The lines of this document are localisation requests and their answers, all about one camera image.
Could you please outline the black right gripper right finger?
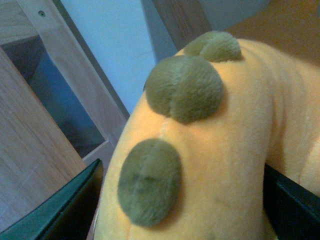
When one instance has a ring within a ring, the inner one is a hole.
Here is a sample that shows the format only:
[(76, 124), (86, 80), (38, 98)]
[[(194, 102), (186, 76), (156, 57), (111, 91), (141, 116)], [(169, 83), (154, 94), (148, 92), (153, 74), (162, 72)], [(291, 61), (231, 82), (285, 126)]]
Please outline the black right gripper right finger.
[(263, 207), (279, 240), (320, 238), (320, 198), (267, 164)]

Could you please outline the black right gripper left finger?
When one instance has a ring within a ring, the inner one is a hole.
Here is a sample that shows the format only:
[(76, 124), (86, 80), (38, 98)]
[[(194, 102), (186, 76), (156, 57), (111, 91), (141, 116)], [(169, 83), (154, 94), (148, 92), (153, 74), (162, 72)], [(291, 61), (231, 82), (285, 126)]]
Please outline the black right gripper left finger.
[(85, 240), (98, 206), (103, 164), (86, 169), (28, 215), (5, 229), (2, 240)]

